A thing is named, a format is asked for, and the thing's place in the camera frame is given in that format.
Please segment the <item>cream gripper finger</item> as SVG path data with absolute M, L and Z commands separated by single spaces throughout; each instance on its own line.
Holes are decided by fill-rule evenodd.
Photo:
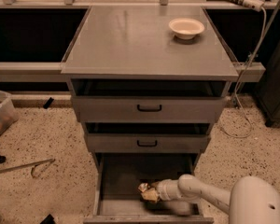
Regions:
M 157 203 L 160 199 L 160 196 L 155 188 L 150 188 L 141 193 L 142 198 L 145 201 Z

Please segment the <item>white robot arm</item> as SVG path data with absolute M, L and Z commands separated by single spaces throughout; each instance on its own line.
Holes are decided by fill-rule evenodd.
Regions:
M 229 224 L 280 224 L 280 193 L 265 180 L 245 176 L 231 191 L 202 182 L 194 175 L 164 179 L 138 186 L 145 201 L 183 201 L 204 199 L 229 216 Z

